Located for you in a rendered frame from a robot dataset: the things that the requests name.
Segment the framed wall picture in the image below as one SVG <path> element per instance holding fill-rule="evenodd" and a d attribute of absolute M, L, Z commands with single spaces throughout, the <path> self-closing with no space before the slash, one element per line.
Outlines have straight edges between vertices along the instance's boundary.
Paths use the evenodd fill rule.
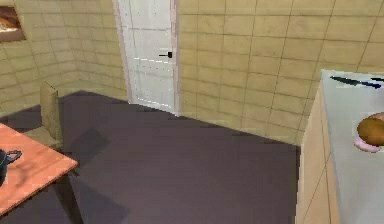
<path fill-rule="evenodd" d="M 25 34 L 13 6 L 0 6 L 0 42 L 25 40 Z"/>

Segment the dark blue knife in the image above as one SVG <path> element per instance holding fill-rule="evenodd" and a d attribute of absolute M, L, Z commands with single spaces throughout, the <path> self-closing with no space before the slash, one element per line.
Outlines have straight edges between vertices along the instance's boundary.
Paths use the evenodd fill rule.
<path fill-rule="evenodd" d="M 378 84 L 378 83 L 359 81 L 359 80 L 343 78 L 343 77 L 337 77 L 337 76 L 331 76 L 330 78 L 335 80 L 335 81 L 338 81 L 338 82 L 341 82 L 341 83 L 344 83 L 344 84 L 348 84 L 348 85 L 353 85 L 353 86 L 363 85 L 363 86 L 373 87 L 375 89 L 381 88 L 381 85 Z"/>

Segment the white room door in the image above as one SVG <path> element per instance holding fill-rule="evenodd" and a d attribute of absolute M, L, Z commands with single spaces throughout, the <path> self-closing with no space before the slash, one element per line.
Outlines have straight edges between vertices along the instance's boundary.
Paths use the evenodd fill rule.
<path fill-rule="evenodd" d="M 174 113 L 170 0 L 119 0 L 133 102 Z"/>

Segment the brown potato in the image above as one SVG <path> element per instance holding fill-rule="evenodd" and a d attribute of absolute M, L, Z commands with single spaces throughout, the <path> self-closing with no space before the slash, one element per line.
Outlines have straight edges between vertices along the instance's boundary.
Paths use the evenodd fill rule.
<path fill-rule="evenodd" d="M 365 118 L 357 127 L 359 137 L 367 144 L 384 146 L 384 121 L 378 118 Z"/>

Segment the tan wooden chair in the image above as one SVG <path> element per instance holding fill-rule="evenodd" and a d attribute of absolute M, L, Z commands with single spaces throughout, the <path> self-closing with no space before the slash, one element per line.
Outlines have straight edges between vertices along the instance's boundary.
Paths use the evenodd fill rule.
<path fill-rule="evenodd" d="M 40 108 L 42 125 L 25 132 L 25 135 L 56 151 L 63 148 L 63 134 L 60 121 L 58 90 L 47 82 L 40 87 Z"/>

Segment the pink plate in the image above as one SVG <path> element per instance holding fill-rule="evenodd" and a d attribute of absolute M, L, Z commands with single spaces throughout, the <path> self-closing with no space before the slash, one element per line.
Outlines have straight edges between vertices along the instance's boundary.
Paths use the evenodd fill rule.
<path fill-rule="evenodd" d="M 357 137 L 354 140 L 354 145 L 360 149 L 361 151 L 370 152 L 370 153 L 377 153 L 384 150 L 384 146 L 373 146 L 365 141 L 363 141 L 360 137 Z"/>

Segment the black kettle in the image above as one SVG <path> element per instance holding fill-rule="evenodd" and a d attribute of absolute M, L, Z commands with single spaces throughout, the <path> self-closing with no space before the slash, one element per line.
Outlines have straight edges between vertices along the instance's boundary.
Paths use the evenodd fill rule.
<path fill-rule="evenodd" d="M 0 187 L 6 179 L 8 165 L 18 160 L 21 155 L 22 152 L 20 150 L 6 152 L 5 150 L 0 149 Z"/>

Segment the orange wooden table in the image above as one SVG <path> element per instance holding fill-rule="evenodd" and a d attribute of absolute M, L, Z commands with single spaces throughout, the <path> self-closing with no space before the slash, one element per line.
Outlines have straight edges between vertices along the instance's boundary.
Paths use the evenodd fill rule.
<path fill-rule="evenodd" d="M 78 162 L 0 123 L 0 148 L 20 150 L 21 157 L 8 165 L 0 187 L 0 219 L 11 210 L 53 185 L 72 224 L 83 224 L 68 173 Z"/>

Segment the beige counter cabinet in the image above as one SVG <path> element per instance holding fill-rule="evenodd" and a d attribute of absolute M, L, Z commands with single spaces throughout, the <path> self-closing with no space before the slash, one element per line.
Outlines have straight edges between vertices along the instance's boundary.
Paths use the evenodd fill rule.
<path fill-rule="evenodd" d="M 374 114 L 384 118 L 384 75 L 321 71 L 301 144 L 294 224 L 384 224 L 384 150 L 354 145 L 358 124 Z"/>

